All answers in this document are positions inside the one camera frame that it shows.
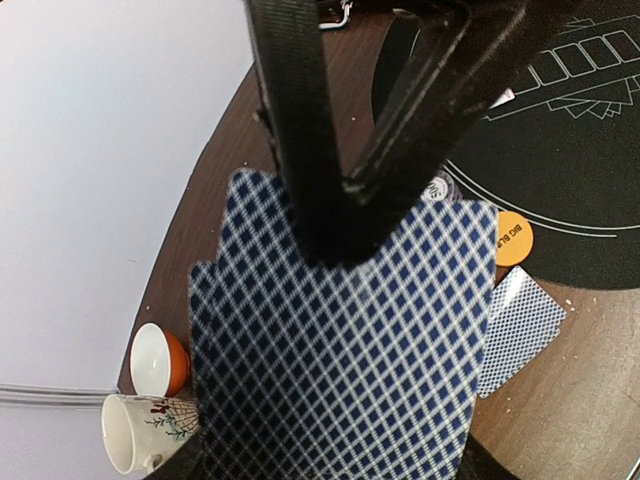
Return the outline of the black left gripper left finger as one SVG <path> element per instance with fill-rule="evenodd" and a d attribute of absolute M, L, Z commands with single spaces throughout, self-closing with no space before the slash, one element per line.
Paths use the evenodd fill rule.
<path fill-rule="evenodd" d="M 203 453 L 198 439 L 189 439 L 144 480 L 202 480 Z"/>

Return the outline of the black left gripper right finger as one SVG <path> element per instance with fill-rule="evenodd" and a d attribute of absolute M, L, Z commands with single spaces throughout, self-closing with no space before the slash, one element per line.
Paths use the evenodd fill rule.
<path fill-rule="evenodd" d="M 457 480 L 500 480 L 509 478 L 510 472 L 480 443 L 467 443 L 457 472 Z"/>

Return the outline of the grey playing card deck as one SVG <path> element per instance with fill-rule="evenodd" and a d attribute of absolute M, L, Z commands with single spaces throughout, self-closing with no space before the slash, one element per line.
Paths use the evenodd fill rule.
<path fill-rule="evenodd" d="M 355 267 L 311 264 L 280 179 L 230 178 L 189 276 L 209 479 L 451 479 L 495 282 L 496 208 L 419 202 Z"/>

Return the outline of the purple poker chip stack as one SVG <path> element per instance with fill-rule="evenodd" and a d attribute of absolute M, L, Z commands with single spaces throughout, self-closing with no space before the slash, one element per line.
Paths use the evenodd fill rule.
<path fill-rule="evenodd" d="M 424 202 L 459 201 L 462 193 L 453 177 L 445 171 L 438 171 L 421 194 Z"/>

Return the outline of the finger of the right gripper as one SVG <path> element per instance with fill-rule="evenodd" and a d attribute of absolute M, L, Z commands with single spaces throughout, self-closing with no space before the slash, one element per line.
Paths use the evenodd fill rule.
<path fill-rule="evenodd" d="M 318 13 L 312 1 L 245 4 L 263 117 L 306 257 L 348 258 L 347 201 Z"/>
<path fill-rule="evenodd" d="M 446 156 L 575 11 L 572 1 L 396 1 L 421 33 L 350 175 L 342 260 L 370 258 Z"/>

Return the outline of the orange big blind button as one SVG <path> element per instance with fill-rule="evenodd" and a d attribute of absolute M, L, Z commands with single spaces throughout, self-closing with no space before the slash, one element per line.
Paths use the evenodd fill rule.
<path fill-rule="evenodd" d="M 522 263 L 533 245 L 534 232 L 527 219 L 513 211 L 501 211 L 498 215 L 497 265 L 512 267 Z"/>

